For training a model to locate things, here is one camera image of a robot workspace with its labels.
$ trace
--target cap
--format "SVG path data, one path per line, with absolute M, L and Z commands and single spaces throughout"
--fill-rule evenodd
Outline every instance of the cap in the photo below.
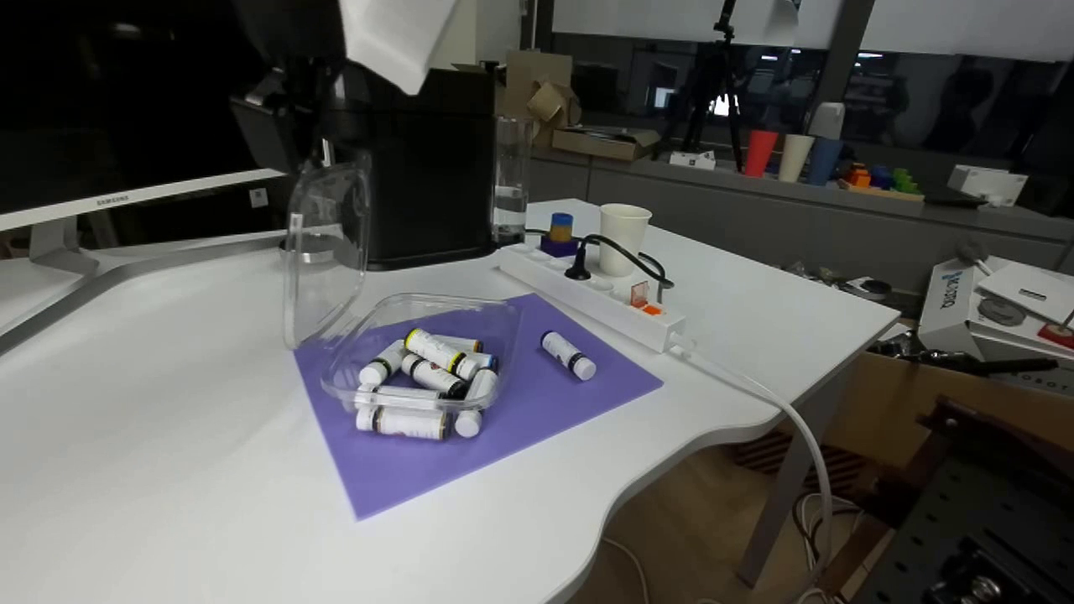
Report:
M 371 433 L 371 428 L 377 428 L 377 405 L 360 405 L 357 431 Z
M 584 383 L 584 381 L 593 381 L 593 377 L 598 377 L 598 362 L 577 357 L 577 359 L 570 362 L 570 374 L 573 374 L 580 383 Z
M 381 359 L 371 359 L 360 369 L 363 386 L 381 386 L 390 381 L 391 367 Z
M 456 436 L 472 441 L 482 428 L 480 410 L 461 410 L 456 415 Z

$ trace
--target cable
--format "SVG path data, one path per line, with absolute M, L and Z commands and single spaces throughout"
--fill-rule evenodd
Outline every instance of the cable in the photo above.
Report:
M 822 521 L 813 521 L 813 526 L 805 532 L 805 505 L 810 499 L 814 499 L 814 492 L 802 492 L 799 499 L 795 499 L 795 514 L 793 514 L 793 521 L 795 521 L 795 532 L 799 532 L 799 538 L 802 538 L 802 544 L 805 544 L 805 563 L 813 567 L 814 561 L 818 561 L 818 548 L 814 548 L 814 538 L 818 538 L 818 526 L 822 526 Z M 847 516 L 847 514 L 862 514 L 851 499 L 842 499 L 842 497 L 832 497 L 832 516 Z
M 672 347 L 667 350 L 672 357 L 677 357 L 683 367 L 692 367 L 692 369 L 698 369 L 698 374 L 705 374 L 705 377 L 712 377 L 712 381 L 719 381 L 719 383 L 725 383 L 725 386 L 730 386 L 730 391 L 738 391 L 738 392 L 744 392 L 744 396 L 753 396 L 753 401 L 757 401 L 757 402 L 764 402 L 764 405 L 776 405 L 777 413 L 785 413 L 785 420 L 793 420 L 793 428 L 795 428 L 795 433 L 802 436 L 802 442 L 805 442 L 805 449 L 810 449 L 810 457 L 813 457 L 813 471 L 814 471 L 814 482 L 818 482 L 818 514 L 822 514 L 822 535 L 818 535 L 818 563 L 813 563 L 810 567 L 810 576 L 805 576 L 805 586 L 799 590 L 799 599 L 795 599 L 795 604 L 805 604 L 810 599 L 814 599 L 814 590 L 818 586 L 813 586 L 814 581 L 818 581 L 818 572 L 832 561 L 832 509 L 834 509 L 834 505 L 832 505 L 832 477 L 828 477 L 828 462 L 824 462 L 824 457 L 822 457 L 822 449 L 818 449 L 818 441 L 813 436 L 813 431 L 810 431 L 810 422 L 802 420 L 802 413 L 793 405 L 793 402 L 783 402 L 783 401 L 776 401 L 776 396 L 764 396 L 764 392 L 756 392 L 756 391 L 748 391 L 748 386 L 738 386 L 734 381 L 727 381 L 725 374 L 719 374 L 714 367 L 708 367 L 708 362 L 698 362 L 689 350 L 680 350 L 680 347 Z
M 650 266 L 645 266 L 634 253 L 626 253 L 625 244 L 617 244 L 617 243 L 610 243 L 610 240 L 605 240 L 605 236 L 586 236 L 586 240 L 580 240 L 573 266 L 584 266 L 584 244 L 592 244 L 592 243 L 621 253 L 632 266 L 639 266 L 645 277 L 650 277 L 661 290 L 676 290 L 676 281 L 663 277 L 663 266 L 661 266 L 661 263 L 655 263 L 650 254 L 645 254 L 645 263 L 655 266 L 655 270 L 650 270 Z
M 632 567 L 639 575 L 639 586 L 640 586 L 640 604 L 650 604 L 650 590 L 646 590 L 646 576 L 645 576 L 640 556 L 632 548 L 625 548 L 621 539 L 613 539 L 613 538 L 605 538 L 602 544 L 606 544 L 610 552 L 617 552 L 617 555 L 625 555 L 632 561 Z

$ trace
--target white cable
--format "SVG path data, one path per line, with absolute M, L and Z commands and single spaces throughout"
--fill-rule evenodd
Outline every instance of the white cable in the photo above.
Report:
M 639 575 L 639 585 L 640 585 L 640 604 L 650 604 L 640 556 L 632 548 L 625 548 L 621 539 L 613 539 L 613 538 L 605 538 L 605 544 L 632 561 L 632 567 Z
M 810 499 L 814 499 L 818 492 L 810 492 L 810 497 L 802 497 L 799 505 L 795 505 L 795 521 L 799 521 L 799 532 L 802 532 L 802 552 L 805 552 L 805 567 L 814 567 L 818 561 L 814 561 L 814 555 L 813 555 L 813 538 L 810 538 L 810 526 L 814 526 L 818 521 L 810 521 Z M 851 509 L 856 514 L 856 523 L 862 523 L 862 509 L 859 509 L 859 505 L 851 505 L 851 499 L 842 499 L 842 497 L 832 497 L 832 514 L 842 514 L 842 509 Z
M 757 402 L 764 402 L 764 405 L 776 405 L 777 413 L 785 413 L 785 415 L 793 420 L 795 433 L 802 436 L 802 442 L 805 442 L 805 449 L 810 449 L 810 459 L 813 459 L 813 471 L 814 471 L 818 514 L 822 514 L 818 563 L 810 567 L 805 586 L 802 586 L 799 599 L 795 599 L 795 604 L 805 604 L 810 599 L 814 599 L 814 581 L 818 581 L 822 567 L 832 561 L 832 509 L 834 509 L 834 505 L 832 505 L 828 462 L 824 462 L 824 457 L 822 457 L 822 449 L 818 449 L 814 433 L 810 431 L 810 422 L 802 420 L 802 413 L 799 413 L 793 402 L 783 402 L 783 401 L 776 401 L 776 396 L 756 392 L 756 391 L 727 381 L 727 377 L 719 374 L 714 367 L 698 362 L 680 344 L 672 347 L 667 351 L 677 357 L 683 367 L 692 367 L 692 369 L 698 369 L 698 374 L 705 374 L 705 377 L 712 377 L 712 381 L 719 381 L 719 383 L 725 383 L 725 386 L 730 386 L 730 391 L 738 391 L 738 392 L 744 392 L 744 396 L 753 396 L 753 401 L 757 401 Z

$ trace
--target white device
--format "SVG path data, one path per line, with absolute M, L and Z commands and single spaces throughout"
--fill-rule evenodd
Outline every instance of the white device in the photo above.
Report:
M 702 150 L 702 156 L 672 150 L 667 165 L 676 165 L 676 167 L 693 167 L 693 173 L 714 173 L 714 156 L 712 156 L 712 150 Z
M 1012 208 L 1028 181 L 1029 181 L 1028 174 L 1012 174 L 1001 167 L 955 165 L 945 178 L 945 189 L 995 208 Z

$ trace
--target desk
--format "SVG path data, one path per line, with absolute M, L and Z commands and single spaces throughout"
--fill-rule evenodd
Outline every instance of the desk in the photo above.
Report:
M 793 401 L 891 321 L 657 228 L 646 253 L 677 277 L 698 336 Z M 62 287 L 0 263 L 0 327 Z M 522 291 L 489 258 L 365 281 L 407 290 Z M 118 287 L 0 359 L 0 601 L 561 601 L 621 499 L 692 449 L 776 422 L 753 396 L 592 330 L 663 386 L 360 523 L 283 347 L 277 253 Z

